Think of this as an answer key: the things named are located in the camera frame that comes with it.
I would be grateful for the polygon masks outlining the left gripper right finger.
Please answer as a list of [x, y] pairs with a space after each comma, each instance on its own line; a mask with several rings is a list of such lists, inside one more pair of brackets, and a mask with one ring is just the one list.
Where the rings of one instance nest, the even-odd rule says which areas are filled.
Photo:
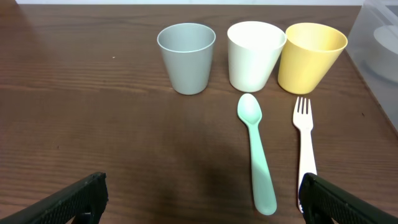
[[298, 199], [306, 224], [397, 224], [397, 217], [310, 172], [303, 176]]

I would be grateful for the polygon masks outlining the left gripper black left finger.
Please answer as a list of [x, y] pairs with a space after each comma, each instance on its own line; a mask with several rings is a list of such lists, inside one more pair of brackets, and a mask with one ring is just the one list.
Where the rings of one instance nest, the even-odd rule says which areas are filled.
[[99, 223], [108, 202], [106, 174], [95, 172], [6, 218], [1, 223]]

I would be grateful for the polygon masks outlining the white plastic fork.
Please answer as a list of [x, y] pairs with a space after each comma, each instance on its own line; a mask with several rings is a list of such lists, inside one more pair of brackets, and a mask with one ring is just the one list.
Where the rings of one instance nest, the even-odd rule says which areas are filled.
[[312, 145], [313, 118], [310, 99], [297, 97], [293, 112], [293, 124], [300, 131], [300, 156], [298, 166], [297, 193], [307, 172], [317, 174]]

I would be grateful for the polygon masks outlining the mint green plastic spoon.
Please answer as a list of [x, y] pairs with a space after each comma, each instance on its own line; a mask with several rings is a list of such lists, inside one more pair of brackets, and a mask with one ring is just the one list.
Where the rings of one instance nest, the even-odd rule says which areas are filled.
[[277, 200], [259, 134], [262, 111], [252, 94], [245, 93], [240, 97], [237, 114], [246, 125], [249, 133], [252, 192], [255, 208], [263, 215], [272, 215], [277, 210]]

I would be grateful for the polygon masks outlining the yellow plastic cup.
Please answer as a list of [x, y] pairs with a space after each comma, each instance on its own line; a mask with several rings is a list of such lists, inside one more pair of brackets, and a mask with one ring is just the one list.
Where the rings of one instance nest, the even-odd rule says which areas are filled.
[[348, 39], [333, 27], [311, 22], [293, 24], [285, 34], [278, 83], [287, 92], [305, 95], [320, 83]]

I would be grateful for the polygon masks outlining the white plastic bowl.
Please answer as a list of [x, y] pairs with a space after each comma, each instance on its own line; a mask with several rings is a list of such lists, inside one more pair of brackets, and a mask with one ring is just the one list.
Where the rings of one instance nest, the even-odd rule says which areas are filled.
[[374, 30], [366, 62], [376, 75], [397, 83], [397, 26], [386, 25]]

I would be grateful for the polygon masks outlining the white plastic cup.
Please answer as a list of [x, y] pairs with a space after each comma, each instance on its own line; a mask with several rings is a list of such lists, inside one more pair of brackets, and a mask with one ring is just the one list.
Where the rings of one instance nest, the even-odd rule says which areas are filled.
[[264, 88], [287, 41], [283, 30], [266, 22], [244, 21], [228, 31], [230, 84], [252, 93]]

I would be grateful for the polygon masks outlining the clear plastic container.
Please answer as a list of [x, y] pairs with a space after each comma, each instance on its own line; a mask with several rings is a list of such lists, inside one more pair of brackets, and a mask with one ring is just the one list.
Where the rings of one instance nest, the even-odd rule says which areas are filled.
[[397, 128], [397, 0], [364, 1], [346, 50], [388, 120]]

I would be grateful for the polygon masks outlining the grey plastic cup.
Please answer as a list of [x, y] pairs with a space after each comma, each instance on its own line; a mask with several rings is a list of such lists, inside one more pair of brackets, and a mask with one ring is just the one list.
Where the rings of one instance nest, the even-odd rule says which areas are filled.
[[196, 95], [208, 85], [214, 30], [197, 23], [180, 23], [159, 32], [157, 43], [172, 88], [183, 95]]

